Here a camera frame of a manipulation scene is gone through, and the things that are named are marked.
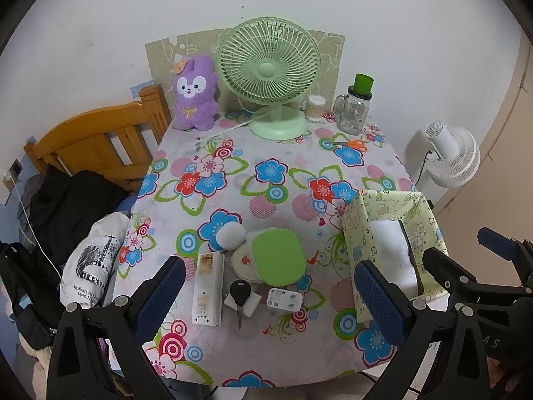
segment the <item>key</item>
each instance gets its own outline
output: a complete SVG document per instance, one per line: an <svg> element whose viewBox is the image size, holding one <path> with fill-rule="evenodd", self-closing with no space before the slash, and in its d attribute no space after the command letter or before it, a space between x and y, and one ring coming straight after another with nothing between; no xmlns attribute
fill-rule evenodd
<svg viewBox="0 0 533 400"><path fill-rule="evenodd" d="M238 279L231 283L230 295L234 299L235 304L237 304L237 328L239 329L241 329L243 322L243 305L250 297L251 291L252 288L249 283L244 280Z"/></svg>

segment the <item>metal screw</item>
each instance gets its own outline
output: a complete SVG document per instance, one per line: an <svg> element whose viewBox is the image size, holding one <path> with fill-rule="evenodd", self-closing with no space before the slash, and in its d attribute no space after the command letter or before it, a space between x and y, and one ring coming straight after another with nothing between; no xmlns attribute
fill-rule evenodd
<svg viewBox="0 0 533 400"><path fill-rule="evenodd" d="M415 299L412 302L412 306L415 307L417 310L425 310L427 305L422 299Z"/></svg>
<svg viewBox="0 0 533 400"><path fill-rule="evenodd" d="M78 308L78 303L77 302L71 302L70 304L67 305L67 307L65 308L67 312L74 312L76 311L76 308Z"/></svg>
<svg viewBox="0 0 533 400"><path fill-rule="evenodd" d="M123 307L128 303L128 297L124 295L118 296L117 298L115 298L114 302L117 307Z"/></svg>
<svg viewBox="0 0 533 400"><path fill-rule="evenodd" d="M465 316L471 317L474 315L474 310L472 310L470 307L464 306L462 308L462 312Z"/></svg>

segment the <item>fan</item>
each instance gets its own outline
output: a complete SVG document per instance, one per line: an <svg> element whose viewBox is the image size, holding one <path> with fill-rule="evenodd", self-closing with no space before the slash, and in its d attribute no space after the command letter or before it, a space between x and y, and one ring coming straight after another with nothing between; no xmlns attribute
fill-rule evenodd
<svg viewBox="0 0 533 400"><path fill-rule="evenodd" d="M318 76L320 54L311 34L281 18L262 17L237 25L218 53L220 76L237 96L260 105L249 124L270 140L305 133L302 112L283 106L307 92Z"/></svg>
<svg viewBox="0 0 533 400"><path fill-rule="evenodd" d="M459 187L474 176L481 155L470 132L445 126L440 120L435 120L426 127L426 137L438 155L438 158L428 162L427 167L437 185L443 188Z"/></svg>

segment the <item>yellow patterned box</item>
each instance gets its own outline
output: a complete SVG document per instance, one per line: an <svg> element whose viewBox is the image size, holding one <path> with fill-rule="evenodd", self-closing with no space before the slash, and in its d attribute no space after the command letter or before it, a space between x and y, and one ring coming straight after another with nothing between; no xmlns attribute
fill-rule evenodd
<svg viewBox="0 0 533 400"><path fill-rule="evenodd" d="M371 260L380 269L382 261L370 226L370 221L374 220L400 221L403 225L411 262L416 266L419 296L413 299L430 302L447 293L422 265L422 255L428 248L436 247L447 254L442 233L424 195L421 192L359 191L342 217L358 323L368 322L372 315L355 288L355 265L361 260Z"/></svg>

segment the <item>purple plush toy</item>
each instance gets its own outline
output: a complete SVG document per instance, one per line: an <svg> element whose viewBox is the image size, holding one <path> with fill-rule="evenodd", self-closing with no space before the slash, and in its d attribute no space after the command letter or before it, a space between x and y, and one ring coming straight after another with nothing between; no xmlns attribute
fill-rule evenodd
<svg viewBox="0 0 533 400"><path fill-rule="evenodd" d="M215 124L219 105L215 102L217 74L208 55L188 58L185 67L174 77L176 129L209 130Z"/></svg>

